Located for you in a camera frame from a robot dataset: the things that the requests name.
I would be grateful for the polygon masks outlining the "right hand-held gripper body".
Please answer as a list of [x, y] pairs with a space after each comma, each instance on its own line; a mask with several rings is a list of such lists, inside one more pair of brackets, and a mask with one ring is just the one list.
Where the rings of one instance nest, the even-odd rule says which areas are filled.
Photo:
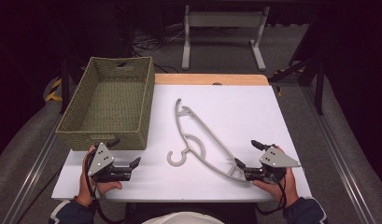
[[260, 180], [268, 184], [280, 182], [289, 167], [301, 167], [299, 161], [286, 155], [277, 147], [270, 146], [260, 157], [260, 168], [244, 167], [243, 172], [247, 181]]

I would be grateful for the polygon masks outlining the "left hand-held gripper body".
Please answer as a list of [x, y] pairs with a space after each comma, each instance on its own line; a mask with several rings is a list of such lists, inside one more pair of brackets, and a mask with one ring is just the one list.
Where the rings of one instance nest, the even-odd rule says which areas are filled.
[[100, 143], [92, 154], [87, 175], [95, 182], [107, 183], [114, 181], [129, 181], [132, 174], [131, 167], [116, 167], [113, 165], [115, 157], [108, 147]]

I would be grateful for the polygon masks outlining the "green woven basket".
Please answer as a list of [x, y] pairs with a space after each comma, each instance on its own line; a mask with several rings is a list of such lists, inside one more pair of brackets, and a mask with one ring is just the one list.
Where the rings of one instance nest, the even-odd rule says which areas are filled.
[[115, 139], [117, 150], [144, 150], [154, 87], [150, 57], [92, 57], [56, 134], [74, 150]]

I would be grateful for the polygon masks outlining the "grey plastic clothes hanger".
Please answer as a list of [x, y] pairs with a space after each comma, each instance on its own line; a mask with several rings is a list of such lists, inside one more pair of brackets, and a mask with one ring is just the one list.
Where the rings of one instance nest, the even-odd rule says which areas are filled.
[[174, 118], [184, 148], [178, 159], [174, 159], [172, 150], [167, 153], [166, 160], [171, 166], [182, 166], [192, 154], [212, 172], [239, 183], [247, 182], [243, 177], [244, 172], [234, 161], [232, 151], [189, 106], [182, 104], [180, 98], [175, 102]]

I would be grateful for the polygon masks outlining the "person's left hand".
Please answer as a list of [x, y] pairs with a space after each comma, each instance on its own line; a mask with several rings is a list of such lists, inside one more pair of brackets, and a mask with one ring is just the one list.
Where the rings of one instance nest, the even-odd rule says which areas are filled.
[[85, 158], [82, 162], [82, 171], [79, 178], [79, 191], [75, 196], [75, 201], [83, 206], [89, 207], [92, 204], [93, 196], [90, 189], [97, 190], [100, 195], [105, 195], [112, 189], [122, 189], [121, 182], [95, 183], [86, 173], [85, 163], [88, 155], [94, 150], [94, 145], [91, 145]]

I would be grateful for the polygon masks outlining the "person's right hand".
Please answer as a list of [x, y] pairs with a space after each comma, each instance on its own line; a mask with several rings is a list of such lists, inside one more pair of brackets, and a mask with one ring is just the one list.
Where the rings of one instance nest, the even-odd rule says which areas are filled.
[[299, 199], [295, 177], [291, 168], [286, 169], [286, 175], [280, 180], [280, 184], [268, 184], [260, 180], [253, 180], [252, 184], [268, 192], [278, 203], [285, 203], [285, 208], [288, 208]]

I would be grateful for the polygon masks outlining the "white table board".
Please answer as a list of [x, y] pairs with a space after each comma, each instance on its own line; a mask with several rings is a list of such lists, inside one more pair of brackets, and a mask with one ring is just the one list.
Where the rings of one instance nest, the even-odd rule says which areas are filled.
[[[279, 150], [299, 161], [273, 89], [270, 86], [231, 85], [155, 85], [147, 147], [144, 150], [111, 148], [116, 166], [126, 166], [140, 157], [122, 189], [106, 194], [109, 200], [126, 203], [257, 203], [269, 202], [269, 193], [249, 181], [239, 183], [212, 172], [192, 154], [180, 167], [171, 166], [167, 153], [179, 158], [184, 143], [174, 118], [176, 100], [189, 106], [230, 149], [235, 158], [248, 167], [261, 167], [265, 151], [251, 145], [256, 140], [275, 144]], [[88, 149], [69, 154], [53, 190], [56, 200], [70, 199], [78, 193], [82, 161]], [[310, 193], [304, 171], [293, 167], [301, 195]]]

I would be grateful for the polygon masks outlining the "person's dark torso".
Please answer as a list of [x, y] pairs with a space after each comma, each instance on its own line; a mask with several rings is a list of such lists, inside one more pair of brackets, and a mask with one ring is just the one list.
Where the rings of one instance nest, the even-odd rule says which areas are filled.
[[177, 212], [209, 215], [224, 224], [258, 224], [253, 203], [127, 203], [126, 224], [142, 224]]

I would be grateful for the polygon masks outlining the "person's white cap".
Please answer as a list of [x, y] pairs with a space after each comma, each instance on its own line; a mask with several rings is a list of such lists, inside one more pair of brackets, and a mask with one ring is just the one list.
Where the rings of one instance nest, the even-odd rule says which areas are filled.
[[224, 224], [221, 220], [210, 215], [196, 212], [177, 212], [154, 217], [142, 224]]

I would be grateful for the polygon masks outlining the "yellow black floor tape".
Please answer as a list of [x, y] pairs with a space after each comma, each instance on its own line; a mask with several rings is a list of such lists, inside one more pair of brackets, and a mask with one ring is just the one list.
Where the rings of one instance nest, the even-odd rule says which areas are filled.
[[56, 80], [53, 82], [51, 89], [48, 93], [48, 95], [45, 98], [45, 101], [57, 101], [61, 102], [63, 100], [63, 97], [60, 95], [57, 95], [56, 92], [59, 90], [59, 87], [62, 84], [62, 79], [60, 77], [57, 77]]

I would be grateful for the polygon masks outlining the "wooden table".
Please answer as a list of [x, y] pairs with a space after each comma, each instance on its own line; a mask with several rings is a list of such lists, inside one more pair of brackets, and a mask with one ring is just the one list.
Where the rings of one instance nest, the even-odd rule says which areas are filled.
[[159, 85], [269, 85], [264, 75], [241, 74], [156, 74], [155, 83]]

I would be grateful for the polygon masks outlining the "black metal stand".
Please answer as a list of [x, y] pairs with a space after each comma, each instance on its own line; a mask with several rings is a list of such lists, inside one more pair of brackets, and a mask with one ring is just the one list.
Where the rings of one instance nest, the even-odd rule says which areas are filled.
[[289, 68], [278, 71], [276, 75], [268, 78], [269, 83], [276, 83], [279, 80], [294, 74], [296, 71], [302, 69], [303, 72], [297, 79], [297, 83], [300, 86], [309, 86], [311, 82], [316, 78], [316, 88], [314, 95], [315, 108], [320, 115], [322, 112], [322, 96], [323, 96], [323, 86], [324, 86], [324, 67], [323, 60], [321, 58], [309, 58], [304, 61], [300, 61]]

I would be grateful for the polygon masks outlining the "metal floor rail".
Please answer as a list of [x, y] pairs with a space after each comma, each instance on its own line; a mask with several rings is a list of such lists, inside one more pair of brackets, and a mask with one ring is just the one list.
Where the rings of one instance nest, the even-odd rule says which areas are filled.
[[334, 163], [336, 171], [338, 172], [347, 191], [347, 195], [349, 196], [349, 199], [352, 202], [359, 219], [361, 220], [361, 224], [377, 224], [369, 206], [361, 194], [361, 190], [354, 175], [351, 173], [345, 158], [339, 149], [339, 146], [334, 140], [332, 131], [326, 119], [320, 115], [316, 109], [313, 92], [307, 87], [301, 87], [301, 91], [308, 106], [310, 107], [314, 119], [317, 121], [319, 129], [328, 146], [328, 152], [332, 158], [332, 162]]
[[2, 222], [2, 224], [17, 224], [21, 219], [21, 214], [25, 210], [24, 206], [29, 200], [32, 191], [34, 190], [42, 172], [49, 160], [50, 154], [52, 152], [53, 144], [57, 138], [55, 130], [62, 115], [59, 114], [55, 120], [47, 140], [45, 141], [43, 147], [40, 149], [38, 156], [33, 163], [30, 171], [27, 173], [21, 188], [13, 201], [12, 205], [7, 211], [7, 214]]

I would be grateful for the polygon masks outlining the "black metal post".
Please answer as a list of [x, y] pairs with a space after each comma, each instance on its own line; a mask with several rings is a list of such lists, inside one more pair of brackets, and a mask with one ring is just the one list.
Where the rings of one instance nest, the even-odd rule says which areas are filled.
[[70, 90], [69, 90], [69, 74], [67, 69], [66, 58], [63, 58], [61, 61], [61, 74], [60, 78], [62, 80], [62, 108], [61, 114], [64, 114], [66, 108], [69, 105], [70, 101]]

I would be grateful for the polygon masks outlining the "white metal stand frame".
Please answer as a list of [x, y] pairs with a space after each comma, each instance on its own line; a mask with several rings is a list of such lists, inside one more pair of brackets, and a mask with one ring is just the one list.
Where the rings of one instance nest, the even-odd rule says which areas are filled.
[[255, 28], [256, 37], [249, 41], [253, 51], [255, 62], [260, 71], [266, 70], [266, 65], [262, 58], [260, 43], [262, 33], [266, 24], [269, 7], [251, 12], [215, 12], [215, 11], [191, 11], [191, 6], [186, 5], [184, 15], [184, 46], [182, 54], [183, 70], [190, 67], [191, 58], [191, 28], [192, 27], [233, 27], [233, 28]]

